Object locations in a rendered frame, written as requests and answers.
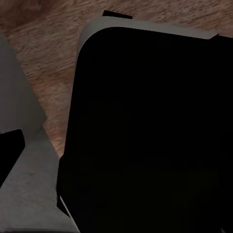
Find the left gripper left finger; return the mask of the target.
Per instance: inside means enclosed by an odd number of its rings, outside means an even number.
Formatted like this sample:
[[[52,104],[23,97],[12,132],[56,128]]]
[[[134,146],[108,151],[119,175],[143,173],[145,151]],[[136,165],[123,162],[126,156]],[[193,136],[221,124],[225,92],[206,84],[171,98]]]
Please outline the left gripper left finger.
[[[0,134],[0,187],[25,146],[21,129]]]

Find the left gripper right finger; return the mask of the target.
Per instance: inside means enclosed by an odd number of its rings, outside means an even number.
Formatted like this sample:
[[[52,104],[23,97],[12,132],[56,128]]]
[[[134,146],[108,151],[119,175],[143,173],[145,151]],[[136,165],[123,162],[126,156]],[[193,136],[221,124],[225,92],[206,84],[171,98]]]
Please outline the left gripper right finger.
[[[233,168],[233,131],[222,129],[217,145]]]

